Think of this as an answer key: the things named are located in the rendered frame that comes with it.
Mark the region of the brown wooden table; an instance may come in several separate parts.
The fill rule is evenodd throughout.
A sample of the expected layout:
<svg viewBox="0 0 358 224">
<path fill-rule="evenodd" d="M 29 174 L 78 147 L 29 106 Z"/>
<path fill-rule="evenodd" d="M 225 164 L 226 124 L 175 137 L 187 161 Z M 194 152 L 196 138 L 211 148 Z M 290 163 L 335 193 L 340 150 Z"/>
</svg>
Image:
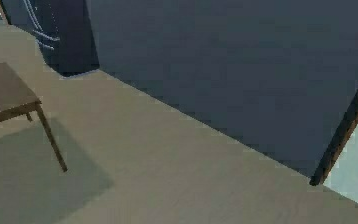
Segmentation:
<svg viewBox="0 0 358 224">
<path fill-rule="evenodd" d="M 42 109 L 41 99 L 31 90 L 18 74 L 6 63 L 0 63 L 0 122 L 25 115 L 32 122 L 30 115 L 35 111 L 54 150 L 63 172 L 68 170 L 62 153 L 57 145 L 52 129 Z"/>
</svg>

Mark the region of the dark brown door frame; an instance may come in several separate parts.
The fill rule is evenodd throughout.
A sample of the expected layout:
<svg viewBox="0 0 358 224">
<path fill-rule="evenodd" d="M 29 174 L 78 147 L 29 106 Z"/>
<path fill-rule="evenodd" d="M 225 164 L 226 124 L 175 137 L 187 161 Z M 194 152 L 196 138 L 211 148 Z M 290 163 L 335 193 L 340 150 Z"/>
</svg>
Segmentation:
<svg viewBox="0 0 358 224">
<path fill-rule="evenodd" d="M 358 89 L 325 150 L 318 167 L 311 176 L 309 181 L 311 186 L 317 186 L 324 183 L 357 125 Z"/>
</svg>

